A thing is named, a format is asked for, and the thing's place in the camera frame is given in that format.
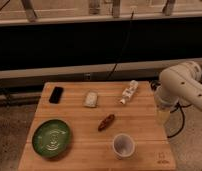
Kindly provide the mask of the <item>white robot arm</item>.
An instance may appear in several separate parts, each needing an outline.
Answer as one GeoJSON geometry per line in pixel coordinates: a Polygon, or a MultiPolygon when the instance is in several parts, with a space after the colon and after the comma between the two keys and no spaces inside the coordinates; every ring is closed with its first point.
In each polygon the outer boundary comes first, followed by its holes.
{"type": "Polygon", "coordinates": [[[164,69],[159,75],[160,85],[154,92],[157,106],[156,121],[163,125],[171,108],[183,99],[202,112],[202,69],[194,61],[187,61],[164,69]]]}

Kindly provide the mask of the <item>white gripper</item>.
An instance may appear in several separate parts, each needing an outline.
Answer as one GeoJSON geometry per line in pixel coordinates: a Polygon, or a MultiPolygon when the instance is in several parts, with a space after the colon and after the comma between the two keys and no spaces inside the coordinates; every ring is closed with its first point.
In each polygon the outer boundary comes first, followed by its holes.
{"type": "Polygon", "coordinates": [[[157,105],[157,122],[159,125],[164,125],[170,116],[171,108],[176,104],[175,99],[156,97],[157,105]]]}

